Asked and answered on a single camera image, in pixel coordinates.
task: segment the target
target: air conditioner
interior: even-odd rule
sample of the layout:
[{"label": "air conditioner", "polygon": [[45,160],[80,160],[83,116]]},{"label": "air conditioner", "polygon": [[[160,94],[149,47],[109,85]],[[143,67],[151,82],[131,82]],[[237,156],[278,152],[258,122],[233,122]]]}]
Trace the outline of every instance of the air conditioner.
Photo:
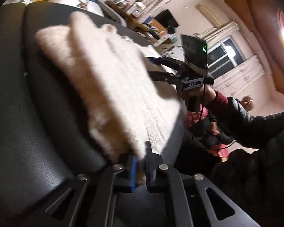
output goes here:
[{"label": "air conditioner", "polygon": [[220,28],[223,23],[205,5],[197,5],[196,9],[216,28]]}]

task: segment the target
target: metal screw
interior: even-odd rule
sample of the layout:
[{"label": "metal screw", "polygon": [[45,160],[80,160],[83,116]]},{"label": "metal screw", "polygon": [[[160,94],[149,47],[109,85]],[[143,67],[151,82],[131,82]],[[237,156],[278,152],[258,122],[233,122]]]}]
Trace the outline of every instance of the metal screw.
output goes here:
[{"label": "metal screw", "polygon": [[162,171],[166,171],[166,170],[168,170],[168,165],[161,164],[161,165],[159,165],[159,169],[162,170]]},{"label": "metal screw", "polygon": [[121,165],[121,164],[115,164],[115,165],[113,165],[113,168],[114,168],[114,170],[116,170],[116,171],[120,171],[120,170],[123,170],[123,169],[124,169],[124,166]]},{"label": "metal screw", "polygon": [[85,174],[79,174],[79,175],[78,175],[78,179],[79,179],[80,181],[84,181],[84,180],[87,180],[87,176],[86,176]]},{"label": "metal screw", "polygon": [[197,181],[202,181],[202,180],[204,180],[204,176],[203,176],[202,174],[196,174],[196,175],[195,175],[195,179],[196,179]]}]

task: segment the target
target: wire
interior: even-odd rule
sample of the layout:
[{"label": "wire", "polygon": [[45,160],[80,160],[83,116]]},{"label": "wire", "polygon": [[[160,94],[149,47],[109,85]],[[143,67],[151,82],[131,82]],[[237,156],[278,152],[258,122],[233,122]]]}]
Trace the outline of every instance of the wire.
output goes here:
[{"label": "wire", "polygon": [[200,114],[198,123],[201,122],[201,120],[202,120],[202,114],[203,114],[203,109],[204,109],[204,101],[205,101],[205,90],[206,90],[205,85],[206,85],[206,83],[204,81],[203,97],[202,97],[202,109],[201,109],[201,114]]},{"label": "wire", "polygon": [[225,148],[209,148],[208,150],[223,150],[223,149],[227,149],[227,148],[229,148],[230,146],[232,146],[235,142],[236,142],[236,140],[233,140],[233,141],[231,142],[231,144],[230,144],[229,146],[225,147]]}]

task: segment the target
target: black leather jacket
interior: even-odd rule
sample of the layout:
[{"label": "black leather jacket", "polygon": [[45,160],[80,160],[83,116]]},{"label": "black leather jacket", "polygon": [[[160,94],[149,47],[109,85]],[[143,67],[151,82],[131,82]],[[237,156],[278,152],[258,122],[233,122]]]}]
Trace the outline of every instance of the black leather jacket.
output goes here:
[{"label": "black leather jacket", "polygon": [[211,180],[260,226],[284,226],[284,112],[253,117],[232,97],[223,117],[232,135],[253,154],[238,149],[218,163]]}]

